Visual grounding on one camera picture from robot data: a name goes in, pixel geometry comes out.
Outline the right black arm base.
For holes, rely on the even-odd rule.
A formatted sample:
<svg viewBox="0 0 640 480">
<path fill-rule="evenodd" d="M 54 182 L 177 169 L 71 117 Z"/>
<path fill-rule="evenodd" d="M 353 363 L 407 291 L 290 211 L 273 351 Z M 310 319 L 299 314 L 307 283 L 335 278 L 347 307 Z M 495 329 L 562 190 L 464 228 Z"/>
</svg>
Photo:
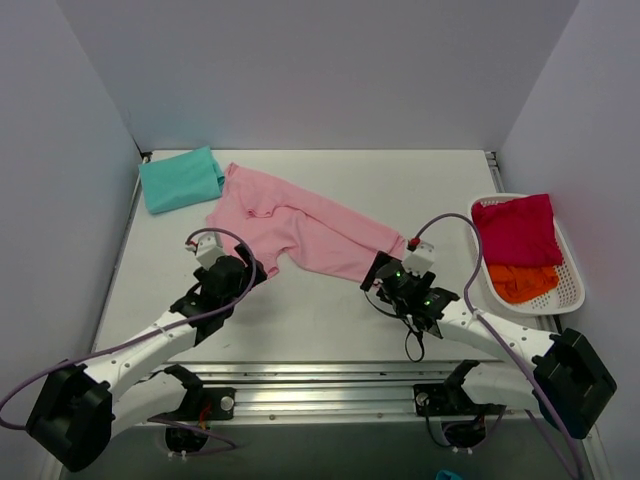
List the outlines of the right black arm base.
<svg viewBox="0 0 640 480">
<path fill-rule="evenodd" d="M 440 383 L 413 386 L 416 415 L 425 419 L 426 431 L 436 447 L 469 455 L 483 445 L 501 422 L 506 407 L 475 403 L 463 390 L 470 372 L 480 366 L 464 360 Z"/>
</svg>

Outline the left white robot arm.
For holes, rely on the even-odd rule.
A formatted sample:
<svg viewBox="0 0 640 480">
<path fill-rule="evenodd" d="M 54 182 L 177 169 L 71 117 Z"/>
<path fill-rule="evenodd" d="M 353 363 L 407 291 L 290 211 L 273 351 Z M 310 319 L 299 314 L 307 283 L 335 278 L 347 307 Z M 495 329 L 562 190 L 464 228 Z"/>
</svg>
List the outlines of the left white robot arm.
<svg viewBox="0 0 640 480">
<path fill-rule="evenodd" d="M 48 371 L 27 434 L 77 472 L 131 426 L 157 415 L 194 417 L 202 405 L 201 381 L 165 363 L 220 330 L 239 301 L 266 280 L 245 243 L 234 250 L 218 251 L 213 261 L 200 257 L 195 286 L 132 339 Z"/>
</svg>

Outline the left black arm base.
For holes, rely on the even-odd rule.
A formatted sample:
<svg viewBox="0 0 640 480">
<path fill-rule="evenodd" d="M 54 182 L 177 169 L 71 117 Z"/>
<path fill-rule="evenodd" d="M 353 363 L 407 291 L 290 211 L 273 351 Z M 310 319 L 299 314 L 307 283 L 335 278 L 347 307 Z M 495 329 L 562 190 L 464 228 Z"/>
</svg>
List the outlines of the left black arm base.
<svg viewBox="0 0 640 480">
<path fill-rule="evenodd" d="M 233 418 L 235 390 L 207 388 L 193 372 L 171 365 L 145 382 L 154 405 L 146 417 L 165 428 L 164 445 L 170 457 L 204 457 L 239 448 L 234 440 L 212 431 L 210 423 Z"/>
</svg>

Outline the pink t-shirt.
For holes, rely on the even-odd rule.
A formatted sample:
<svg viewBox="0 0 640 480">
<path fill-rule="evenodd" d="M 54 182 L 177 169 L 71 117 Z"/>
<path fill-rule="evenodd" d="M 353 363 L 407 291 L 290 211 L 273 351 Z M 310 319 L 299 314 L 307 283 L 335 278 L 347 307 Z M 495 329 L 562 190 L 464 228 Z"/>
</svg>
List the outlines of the pink t-shirt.
<svg viewBox="0 0 640 480">
<path fill-rule="evenodd" d="M 304 270 L 360 283 L 378 252 L 401 259 L 406 244 L 396 230 L 354 210 L 234 163 L 207 225 L 241 237 L 270 277 L 286 254 Z"/>
</svg>

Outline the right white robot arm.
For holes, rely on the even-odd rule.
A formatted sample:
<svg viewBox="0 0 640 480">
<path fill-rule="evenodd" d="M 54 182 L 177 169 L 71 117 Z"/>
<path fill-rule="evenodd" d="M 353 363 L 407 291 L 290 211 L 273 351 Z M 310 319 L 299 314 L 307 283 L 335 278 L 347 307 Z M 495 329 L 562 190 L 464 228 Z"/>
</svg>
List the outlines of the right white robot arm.
<svg viewBox="0 0 640 480">
<path fill-rule="evenodd" d="M 464 413 L 486 405 L 541 414 L 573 439 L 587 437 L 617 390 L 612 375 L 580 332 L 530 329 L 468 306 L 434 286 L 431 272 L 378 252 L 360 288 L 373 291 L 417 333 L 469 345 L 498 364 L 464 360 L 444 382 L 448 408 Z"/>
</svg>

